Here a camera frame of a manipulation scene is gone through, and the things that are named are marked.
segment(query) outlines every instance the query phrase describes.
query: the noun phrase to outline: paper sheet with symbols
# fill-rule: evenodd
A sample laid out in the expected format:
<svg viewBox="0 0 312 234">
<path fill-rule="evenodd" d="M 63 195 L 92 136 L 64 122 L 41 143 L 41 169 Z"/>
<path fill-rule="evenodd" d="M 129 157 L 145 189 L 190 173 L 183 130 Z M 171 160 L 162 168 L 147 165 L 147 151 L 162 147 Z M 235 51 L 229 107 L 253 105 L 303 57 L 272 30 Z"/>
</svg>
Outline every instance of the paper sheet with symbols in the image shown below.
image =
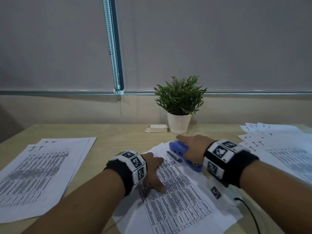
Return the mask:
<svg viewBox="0 0 312 234">
<path fill-rule="evenodd" d="M 56 205 L 95 138 L 53 141 L 28 145 L 0 172 L 0 223 L 40 216 Z"/>
<path fill-rule="evenodd" d="M 260 160 L 312 184 L 312 135 L 290 125 L 246 123 L 240 145 Z"/>
<path fill-rule="evenodd" d="M 121 233 L 224 233 L 242 215 L 236 207 L 220 210 L 212 201 L 207 179 L 202 173 L 176 163 L 166 155 L 168 144 L 150 152 L 163 157 L 157 175 L 166 186 L 161 194 L 142 182 L 126 197 L 113 215 Z"/>
</svg>

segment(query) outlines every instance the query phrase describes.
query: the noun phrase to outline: green plant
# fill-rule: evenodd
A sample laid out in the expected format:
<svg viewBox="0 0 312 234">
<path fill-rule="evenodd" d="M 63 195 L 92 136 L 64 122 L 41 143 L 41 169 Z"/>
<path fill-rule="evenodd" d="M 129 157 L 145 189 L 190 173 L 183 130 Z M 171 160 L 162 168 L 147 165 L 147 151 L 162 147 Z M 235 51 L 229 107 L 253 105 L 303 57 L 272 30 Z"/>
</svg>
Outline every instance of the green plant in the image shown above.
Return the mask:
<svg viewBox="0 0 312 234">
<path fill-rule="evenodd" d="M 155 94 L 159 96 L 155 101 L 174 115 L 196 114 L 204 103 L 202 95 L 207 90 L 207 88 L 202 90 L 202 86 L 196 86 L 198 77 L 194 75 L 178 80 L 173 76 L 173 82 L 166 81 L 166 86 L 157 85 L 158 88 L 154 88 L 157 91 Z"/>
</svg>

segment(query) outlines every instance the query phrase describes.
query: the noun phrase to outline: black cable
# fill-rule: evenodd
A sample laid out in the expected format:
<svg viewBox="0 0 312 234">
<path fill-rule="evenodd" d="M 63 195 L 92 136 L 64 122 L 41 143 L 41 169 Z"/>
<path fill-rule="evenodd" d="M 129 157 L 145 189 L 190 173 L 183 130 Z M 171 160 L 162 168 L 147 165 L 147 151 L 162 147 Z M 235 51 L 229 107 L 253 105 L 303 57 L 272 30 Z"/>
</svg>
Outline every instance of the black cable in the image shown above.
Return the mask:
<svg viewBox="0 0 312 234">
<path fill-rule="evenodd" d="M 253 213 L 252 213 L 252 211 L 250 210 L 250 208 L 248 207 L 248 205 L 247 205 L 242 199 L 240 199 L 240 198 L 234 198 L 234 200 L 239 200 L 239 201 L 241 201 L 241 202 L 247 207 L 247 209 L 249 210 L 250 214 L 252 215 L 252 218 L 253 218 L 254 221 L 255 221 L 255 226 L 256 226 L 256 228 L 257 228 L 258 234 L 261 234 L 261 233 L 260 233 L 259 226 L 258 226 L 258 223 L 257 223 L 257 221 L 256 221 L 256 219 L 255 219 L 255 216 L 253 215 Z"/>
</svg>

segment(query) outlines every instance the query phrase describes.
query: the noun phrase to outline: hand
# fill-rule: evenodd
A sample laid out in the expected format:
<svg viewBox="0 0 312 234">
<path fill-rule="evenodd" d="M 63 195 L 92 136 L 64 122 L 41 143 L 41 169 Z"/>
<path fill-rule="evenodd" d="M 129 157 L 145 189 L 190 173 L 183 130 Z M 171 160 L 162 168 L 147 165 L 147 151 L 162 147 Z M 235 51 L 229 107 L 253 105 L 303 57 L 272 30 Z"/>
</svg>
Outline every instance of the hand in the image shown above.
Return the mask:
<svg viewBox="0 0 312 234">
<path fill-rule="evenodd" d="M 197 164 L 203 163 L 205 150 L 215 142 L 215 140 L 202 135 L 189 137 L 178 135 L 177 139 L 189 147 L 188 151 L 183 154 L 183 157 Z"/>
<path fill-rule="evenodd" d="M 160 193 L 166 193 L 166 187 L 161 183 L 156 174 L 158 167 L 163 163 L 164 159 L 162 157 L 153 157 L 153 153 L 141 154 L 141 156 L 145 159 L 148 168 L 144 181 L 149 182 Z"/>
</svg>

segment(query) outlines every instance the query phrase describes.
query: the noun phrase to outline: table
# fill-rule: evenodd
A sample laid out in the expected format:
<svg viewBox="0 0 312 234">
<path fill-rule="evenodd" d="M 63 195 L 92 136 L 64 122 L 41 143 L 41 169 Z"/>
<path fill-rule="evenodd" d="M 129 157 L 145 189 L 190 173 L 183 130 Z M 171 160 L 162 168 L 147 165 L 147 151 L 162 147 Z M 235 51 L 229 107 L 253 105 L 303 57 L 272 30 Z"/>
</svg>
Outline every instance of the table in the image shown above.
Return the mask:
<svg viewBox="0 0 312 234">
<path fill-rule="evenodd" d="M 81 165 L 79 171 L 71 182 L 65 196 L 77 187 L 100 173 L 108 159 L 127 149 L 143 153 L 152 147 L 173 140 L 176 134 L 168 133 L 145 133 L 146 124 L 57 124 L 57 125 L 34 125 L 22 131 L 14 137 L 0 144 L 0 169 L 3 169 L 28 144 L 35 144 L 42 138 L 79 138 L 97 137 L 88 156 Z M 187 136 L 202 134 L 214 139 L 227 138 L 233 142 L 241 142 L 237 136 L 244 134 L 239 124 L 197 124 L 189 125 Z M 312 133 L 312 129 L 304 125 L 296 125 L 303 132 Z M 280 234 L 283 231 L 275 222 L 243 191 L 241 195 L 252 209 L 261 233 Z M 253 234 L 256 233 L 254 221 L 249 211 L 240 205 L 239 209 L 244 217 L 232 227 L 226 234 Z M 21 233 L 37 218 L 0 224 L 0 233 Z M 119 233 L 115 222 L 110 219 L 104 228 L 105 234 Z"/>
</svg>

